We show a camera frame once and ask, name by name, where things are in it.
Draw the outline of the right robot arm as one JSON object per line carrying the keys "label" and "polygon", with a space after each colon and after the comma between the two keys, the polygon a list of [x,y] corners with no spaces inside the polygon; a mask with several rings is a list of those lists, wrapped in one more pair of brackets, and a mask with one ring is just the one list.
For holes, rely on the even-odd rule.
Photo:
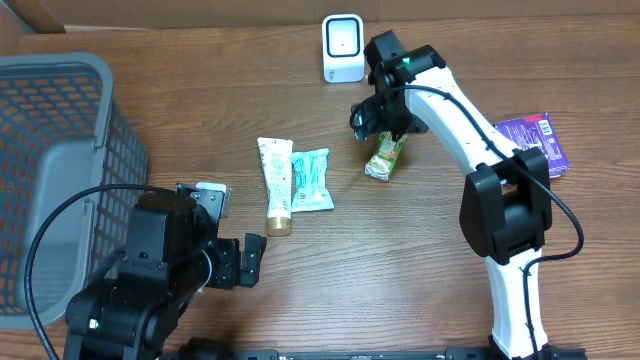
{"label": "right robot arm", "polygon": [[388,132],[393,140],[432,131],[465,177],[459,223],[484,259],[498,359],[540,359],[548,347],[540,315],[538,267],[551,227],[548,164],[539,150],[523,150],[496,130],[457,85],[436,50],[408,51],[394,32],[364,48],[375,93],[352,108],[357,140]]}

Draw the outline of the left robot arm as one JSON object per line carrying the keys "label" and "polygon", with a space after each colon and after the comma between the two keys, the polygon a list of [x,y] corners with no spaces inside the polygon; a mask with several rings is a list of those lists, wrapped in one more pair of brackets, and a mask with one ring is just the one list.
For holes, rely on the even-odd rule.
{"label": "left robot arm", "polygon": [[116,276],[101,267],[67,306],[64,358],[158,359],[198,291],[254,287],[267,240],[219,237],[230,202],[230,187],[205,182],[140,196]]}

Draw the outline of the teal snack packet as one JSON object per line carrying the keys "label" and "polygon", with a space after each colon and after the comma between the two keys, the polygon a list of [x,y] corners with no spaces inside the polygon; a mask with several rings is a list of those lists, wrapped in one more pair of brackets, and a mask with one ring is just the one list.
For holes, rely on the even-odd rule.
{"label": "teal snack packet", "polygon": [[329,149],[294,152],[290,159],[295,173],[293,212],[332,210],[334,201],[326,186]]}

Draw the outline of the purple sanitary pad pack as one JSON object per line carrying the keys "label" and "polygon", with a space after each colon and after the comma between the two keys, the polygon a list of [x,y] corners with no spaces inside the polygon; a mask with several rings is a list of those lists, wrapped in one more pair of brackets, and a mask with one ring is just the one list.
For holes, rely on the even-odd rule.
{"label": "purple sanitary pad pack", "polygon": [[559,178],[571,168],[548,113],[502,121],[495,128],[522,150],[539,148],[548,161],[550,178]]}

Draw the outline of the green yellow snack pack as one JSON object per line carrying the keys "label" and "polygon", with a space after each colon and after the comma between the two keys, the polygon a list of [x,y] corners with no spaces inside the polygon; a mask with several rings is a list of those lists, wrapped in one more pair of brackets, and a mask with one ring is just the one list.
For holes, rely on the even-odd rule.
{"label": "green yellow snack pack", "polygon": [[378,180],[389,181],[406,139],[406,134],[394,141],[391,132],[381,133],[376,150],[365,165],[364,173]]}

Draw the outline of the white cream tube gold cap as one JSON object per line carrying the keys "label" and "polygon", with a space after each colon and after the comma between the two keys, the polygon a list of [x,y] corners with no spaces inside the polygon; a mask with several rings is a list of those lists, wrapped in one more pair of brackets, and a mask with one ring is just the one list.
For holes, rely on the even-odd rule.
{"label": "white cream tube gold cap", "polygon": [[257,139],[267,189],[266,232],[269,237],[291,233],[291,186],[293,141],[259,137]]}

